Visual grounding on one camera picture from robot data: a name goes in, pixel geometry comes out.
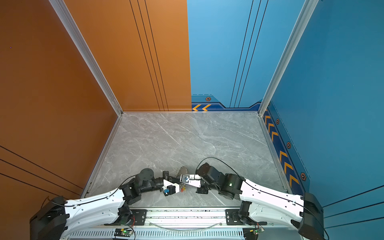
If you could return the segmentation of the left green circuit board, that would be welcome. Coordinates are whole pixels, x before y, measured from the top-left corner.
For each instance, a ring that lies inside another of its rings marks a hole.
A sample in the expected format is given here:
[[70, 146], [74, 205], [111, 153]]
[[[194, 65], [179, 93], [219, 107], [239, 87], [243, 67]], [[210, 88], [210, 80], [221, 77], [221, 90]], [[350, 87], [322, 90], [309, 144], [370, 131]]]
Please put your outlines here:
[[114, 238], [118, 240], [134, 239], [135, 234], [134, 231], [129, 228], [118, 228], [115, 229]]

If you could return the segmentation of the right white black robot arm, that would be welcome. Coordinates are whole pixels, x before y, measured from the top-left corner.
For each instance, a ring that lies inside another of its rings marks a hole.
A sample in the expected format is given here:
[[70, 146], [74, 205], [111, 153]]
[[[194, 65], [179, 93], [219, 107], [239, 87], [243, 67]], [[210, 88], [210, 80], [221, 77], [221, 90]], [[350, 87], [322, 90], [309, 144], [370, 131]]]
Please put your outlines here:
[[311, 193], [293, 195], [258, 185], [236, 172], [223, 174], [208, 163], [200, 166], [193, 176], [204, 191], [215, 189], [230, 200], [241, 201], [240, 221], [258, 226], [262, 222], [283, 225], [309, 240], [327, 240], [324, 210]]

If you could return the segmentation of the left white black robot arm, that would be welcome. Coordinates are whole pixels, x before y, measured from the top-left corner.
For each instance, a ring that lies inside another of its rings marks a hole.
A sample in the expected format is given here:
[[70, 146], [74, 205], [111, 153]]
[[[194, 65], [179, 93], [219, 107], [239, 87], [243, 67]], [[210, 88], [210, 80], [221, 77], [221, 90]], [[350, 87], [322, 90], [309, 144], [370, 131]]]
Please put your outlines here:
[[116, 189], [100, 195], [76, 200], [55, 197], [31, 217], [30, 238], [59, 240], [79, 230], [127, 221], [132, 214], [130, 205], [141, 200], [142, 193], [174, 194], [180, 189], [180, 178], [180, 175], [170, 176], [168, 171], [155, 178], [153, 170], [146, 168], [126, 178]]

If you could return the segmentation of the green circuit board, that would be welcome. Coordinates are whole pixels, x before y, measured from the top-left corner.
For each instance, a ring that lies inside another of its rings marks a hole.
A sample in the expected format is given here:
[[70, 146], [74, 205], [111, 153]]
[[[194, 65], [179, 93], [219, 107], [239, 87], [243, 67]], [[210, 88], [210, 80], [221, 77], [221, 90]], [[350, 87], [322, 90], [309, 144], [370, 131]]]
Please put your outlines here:
[[135, 234], [134, 231], [129, 228], [118, 228], [115, 229], [114, 238], [118, 240], [134, 239]]
[[245, 240], [258, 240], [264, 231], [264, 228], [243, 228], [243, 236]]

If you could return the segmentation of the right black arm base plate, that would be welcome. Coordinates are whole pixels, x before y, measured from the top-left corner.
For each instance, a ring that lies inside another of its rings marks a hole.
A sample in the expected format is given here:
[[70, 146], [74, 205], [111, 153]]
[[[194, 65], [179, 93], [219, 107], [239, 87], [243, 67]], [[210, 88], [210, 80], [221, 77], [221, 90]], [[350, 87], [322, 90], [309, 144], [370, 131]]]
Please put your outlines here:
[[239, 209], [226, 209], [226, 223], [228, 226], [248, 225], [257, 226], [257, 223], [251, 220], [249, 217], [241, 217]]

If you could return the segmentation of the right green circuit board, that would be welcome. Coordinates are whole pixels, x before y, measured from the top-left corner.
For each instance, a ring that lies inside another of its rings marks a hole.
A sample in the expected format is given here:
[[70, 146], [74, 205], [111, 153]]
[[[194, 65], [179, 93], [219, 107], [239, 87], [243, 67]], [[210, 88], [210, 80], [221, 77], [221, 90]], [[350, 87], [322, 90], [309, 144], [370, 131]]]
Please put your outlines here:
[[243, 236], [245, 240], [258, 240], [264, 231], [264, 228], [243, 228]]

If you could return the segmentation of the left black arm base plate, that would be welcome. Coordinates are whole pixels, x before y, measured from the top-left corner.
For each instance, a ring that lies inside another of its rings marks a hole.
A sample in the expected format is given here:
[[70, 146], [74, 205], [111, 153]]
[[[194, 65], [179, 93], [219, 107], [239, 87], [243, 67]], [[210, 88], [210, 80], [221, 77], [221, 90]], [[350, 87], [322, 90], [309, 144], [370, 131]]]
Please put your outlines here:
[[131, 210], [130, 213], [119, 216], [115, 222], [105, 226], [144, 226], [147, 212], [145, 209]]

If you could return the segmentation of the aluminium front rail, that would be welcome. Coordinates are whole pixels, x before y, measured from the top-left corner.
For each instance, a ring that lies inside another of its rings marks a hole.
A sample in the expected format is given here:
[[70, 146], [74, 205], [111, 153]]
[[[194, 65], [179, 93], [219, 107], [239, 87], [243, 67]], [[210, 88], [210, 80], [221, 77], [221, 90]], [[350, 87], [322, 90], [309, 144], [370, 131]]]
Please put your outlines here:
[[288, 216], [258, 205], [250, 206], [249, 209], [240, 207], [147, 208], [145, 209], [148, 212], [144, 226], [156, 226], [158, 228], [170, 229], [194, 229], [209, 226], [227, 227], [228, 225], [226, 223], [225, 215], [226, 209], [239, 209], [241, 217], [249, 217], [257, 223], [257, 226], [295, 228], [291, 224], [291, 220]]

